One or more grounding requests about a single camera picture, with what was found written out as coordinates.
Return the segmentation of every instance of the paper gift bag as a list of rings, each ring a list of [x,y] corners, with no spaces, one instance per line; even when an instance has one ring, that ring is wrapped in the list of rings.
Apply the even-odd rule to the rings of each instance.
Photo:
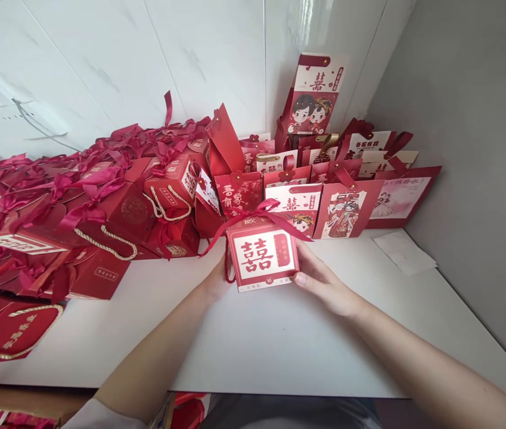
[[[251,134],[250,137],[239,140],[243,156],[245,157],[245,173],[257,171],[256,157],[258,154],[275,153],[275,141],[270,139],[263,140],[262,138],[266,136],[270,138],[270,134],[266,133],[261,136]]]
[[[263,185],[261,173],[235,172],[230,175],[216,176],[215,184],[221,201],[223,214],[227,217],[237,213],[229,210],[253,210],[263,200]]]
[[[325,184],[314,238],[358,237],[366,227],[383,180],[355,182],[346,170],[336,172],[340,183]]]
[[[291,134],[323,134],[344,79],[342,57],[302,53],[283,117]]]
[[[357,180],[362,168],[361,159],[346,160],[348,145],[342,143],[336,154],[336,159],[329,162],[316,163],[312,165],[311,183],[338,183],[340,182],[336,172],[344,169],[352,179]]]
[[[337,133],[321,136],[301,137],[299,157],[301,166],[329,162],[336,159],[339,150]]]
[[[63,310],[60,305],[14,302],[0,297],[0,362],[25,358]]]
[[[375,178],[385,182],[366,228],[406,226],[442,170],[441,166],[408,169],[399,156],[392,157],[388,163],[393,171],[376,173]]]
[[[392,165],[388,162],[394,155],[398,155],[398,159],[410,168],[418,156],[417,151],[402,150],[414,135],[409,132],[400,133],[389,145],[385,151],[364,151],[362,153],[362,168],[358,178],[368,179],[376,173],[383,171],[393,171]]]
[[[282,216],[296,229],[312,238],[320,207],[322,184],[290,185],[267,188],[265,198],[273,198],[280,205],[273,212]]]
[[[265,188],[274,188],[275,186],[301,185],[306,184],[311,177],[311,166],[294,166],[293,155],[287,155],[283,160],[283,170],[263,174],[263,183]]]
[[[243,151],[225,104],[215,110],[215,116],[207,126],[207,134],[210,138],[209,164],[213,177],[245,171]]]
[[[201,170],[195,191],[195,228],[201,238],[213,238],[223,224],[219,197],[213,182],[204,170]]]
[[[363,119],[352,118],[340,141],[346,144],[346,160],[362,158],[366,151],[388,150],[396,139],[395,131],[373,131],[374,125]]]
[[[285,169],[285,160],[288,160],[290,166],[297,164],[298,151],[291,150],[288,152],[281,152],[278,154],[259,154],[257,155],[257,171],[261,174],[274,173],[283,171]]]

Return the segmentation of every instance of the rope handle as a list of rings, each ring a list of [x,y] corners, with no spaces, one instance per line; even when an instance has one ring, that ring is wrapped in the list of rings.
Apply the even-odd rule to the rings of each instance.
[[[46,336],[46,334],[54,326],[54,324],[56,322],[58,322],[58,319],[60,319],[60,316],[62,315],[62,312],[64,311],[64,307],[62,307],[61,305],[58,305],[58,304],[46,305],[46,306],[40,306],[40,307],[33,307],[33,308],[26,309],[26,310],[19,310],[17,312],[10,313],[8,315],[8,317],[16,317],[16,316],[20,316],[22,314],[26,314],[26,313],[30,313],[30,312],[34,312],[34,311],[40,311],[40,310],[47,310],[47,309],[56,309],[56,310],[58,310],[58,314],[56,315],[56,317],[54,318],[54,320],[52,321],[50,326],[46,329],[46,331],[44,331],[44,333],[40,336],[40,338],[37,339],[36,342],[33,345],[31,345],[28,349],[23,350],[22,352],[15,353],[14,355],[0,353],[0,359],[2,359],[2,360],[16,359],[16,358],[19,358],[20,356],[25,355],[28,352],[31,352],[38,345],[38,343],[40,343],[40,341],[42,341],[42,339]]]
[[[128,246],[130,246],[132,248],[132,254],[131,256],[128,256],[128,257],[124,257],[122,255],[120,255],[118,252],[116,252],[115,250],[113,250],[112,248],[110,247],[107,247],[107,246],[104,246],[103,244],[100,244],[98,243],[97,241],[95,241],[92,237],[90,237],[89,235],[86,235],[84,234],[82,231],[80,231],[79,229],[77,228],[74,228],[74,232],[76,234],[78,234],[78,236],[82,237],[84,240],[87,240],[89,241],[90,243],[92,243],[94,246],[96,247],[99,247],[100,249],[102,250],[105,250],[105,251],[108,251],[110,252],[113,256],[115,256],[116,258],[118,258],[119,260],[132,260],[133,258],[135,258],[137,255],[138,255],[138,248],[136,247],[136,245],[134,243],[131,243],[130,241],[128,240],[124,240],[122,237],[118,237],[117,235],[115,234],[112,234],[110,231],[108,231],[105,227],[105,225],[102,225],[100,227],[100,229],[102,230],[102,232],[104,234],[106,234],[108,237],[112,237],[112,238],[115,238],[116,240],[118,241],[121,241],[122,243],[125,243],[127,244]]]
[[[185,201],[183,198],[181,198],[179,196],[179,194],[173,190],[173,188],[171,187],[171,185],[168,185],[167,188],[168,188],[169,192],[171,192],[179,201],[181,201],[182,203],[184,203],[187,206],[187,213],[183,214],[182,216],[178,216],[178,217],[167,217],[165,209],[162,207],[162,204],[159,202],[159,199],[157,198],[156,190],[152,186],[151,187],[151,193],[153,194],[153,197],[156,199],[157,206],[162,211],[163,218],[165,220],[170,221],[170,222],[175,222],[177,220],[181,220],[181,219],[184,219],[185,217],[189,216],[191,214],[191,205],[187,201]]]

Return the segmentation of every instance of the stack of gift boxes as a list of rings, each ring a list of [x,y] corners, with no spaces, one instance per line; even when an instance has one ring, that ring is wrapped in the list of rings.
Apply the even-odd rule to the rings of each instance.
[[[160,128],[1,160],[0,361],[25,357],[68,299],[110,299],[131,261],[199,256],[224,235],[243,292],[291,282],[295,240],[405,226],[441,167],[411,168],[407,132],[353,119],[326,133],[343,72],[302,54],[274,138],[239,138],[224,105],[170,124],[168,93]]]

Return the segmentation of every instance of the white paper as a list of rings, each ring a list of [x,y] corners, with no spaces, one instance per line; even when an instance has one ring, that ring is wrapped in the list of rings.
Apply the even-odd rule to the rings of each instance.
[[[374,242],[407,276],[437,267],[437,262],[420,249],[404,231],[383,235],[375,238]]]

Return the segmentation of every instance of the red flower decoration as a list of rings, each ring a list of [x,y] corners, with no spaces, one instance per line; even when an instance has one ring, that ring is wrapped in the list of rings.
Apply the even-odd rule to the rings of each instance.
[[[245,177],[243,177],[243,172],[236,171],[229,175],[231,177],[231,183],[236,186],[241,186],[243,183],[245,183]]]
[[[278,178],[280,179],[281,182],[290,182],[293,179],[295,174],[296,174],[296,171],[294,169],[293,170],[285,170],[285,171],[279,172]]]

